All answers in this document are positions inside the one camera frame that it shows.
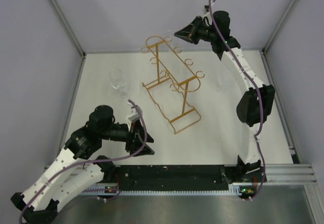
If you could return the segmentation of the gold wire wine glass rack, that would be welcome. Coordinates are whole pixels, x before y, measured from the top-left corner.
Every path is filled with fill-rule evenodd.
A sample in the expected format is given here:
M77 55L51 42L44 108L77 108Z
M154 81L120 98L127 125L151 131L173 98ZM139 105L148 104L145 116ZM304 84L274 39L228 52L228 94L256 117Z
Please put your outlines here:
M174 133L177 134L201 120L201 114L197 111L197 109L193 105L187 102L187 96L188 93L193 93L200 89L201 79L205 77L205 74L201 70L194 72L190 68L193 65L193 60L190 58L182 59L179 56L179 54L182 53L182 49L180 47L173 46L172 41L173 39L171 36L162 37L158 35L153 35L146 39L145 46L141 49L141 52L143 54L146 54L148 52L152 53L153 57L150 59L150 61L151 64L156 66L157 76L156 76L156 80L148 84L142 84L142 86L146 89L152 101L157 105L162 116L169 122L169 124L174 130ZM162 55L160 51L161 47L167 47L169 52L171 52L171 56L175 57L176 61L180 62L181 65L185 68L184 71L188 75L184 79L177 79L175 73L171 71L171 65L167 64L167 62L171 62L169 58L164 60L162 59ZM162 110L160 104L155 101L154 97L150 92L151 89L165 82L169 82L170 89L174 92L180 93L183 98L181 113L173 119L169 119L165 115L165 112ZM181 129L177 129L174 126L174 124L177 121L179 121L180 119L182 119L183 117L191 113L196 113L198 115L198 119L196 121L182 127Z

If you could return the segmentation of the clear wine glass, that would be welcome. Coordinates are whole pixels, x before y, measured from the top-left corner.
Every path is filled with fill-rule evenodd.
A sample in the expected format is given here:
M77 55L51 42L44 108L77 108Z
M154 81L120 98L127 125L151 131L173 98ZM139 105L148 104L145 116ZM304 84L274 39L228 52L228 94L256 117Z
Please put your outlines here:
M218 92L225 92L227 89L227 77L224 71L216 71L216 90Z
M111 87L118 93L121 101L129 100L129 91L127 87L127 81L120 69L115 69L109 73L109 80Z

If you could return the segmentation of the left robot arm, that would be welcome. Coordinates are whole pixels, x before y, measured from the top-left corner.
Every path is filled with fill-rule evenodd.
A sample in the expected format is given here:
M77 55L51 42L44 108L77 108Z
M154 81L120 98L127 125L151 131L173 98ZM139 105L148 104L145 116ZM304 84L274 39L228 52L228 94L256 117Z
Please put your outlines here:
M132 100L128 103L133 113L126 124L116 123L112 107L96 107L86 124L71 134L41 177L30 188L11 197L11 202L21 211L19 223L51 223L69 201L89 186L111 181L115 161L154 154L147 146L147 142L154 140L147 132L142 109ZM128 155L90 160L102 147L103 140L124 142Z

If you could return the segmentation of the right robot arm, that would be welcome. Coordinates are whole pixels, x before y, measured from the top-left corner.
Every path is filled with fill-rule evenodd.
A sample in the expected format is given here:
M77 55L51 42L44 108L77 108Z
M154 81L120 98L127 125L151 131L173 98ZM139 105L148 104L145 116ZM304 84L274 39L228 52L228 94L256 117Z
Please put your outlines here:
M197 16L174 36L190 44L199 41L211 44L213 52L224 63L238 84L242 97L236 106L236 115L243 123L242 143L234 170L223 167L226 183L254 181L264 178L264 157L259 135L271 114L275 88L267 85L252 71L244 58L238 40L230 34L230 17L226 11L216 11L211 18Z

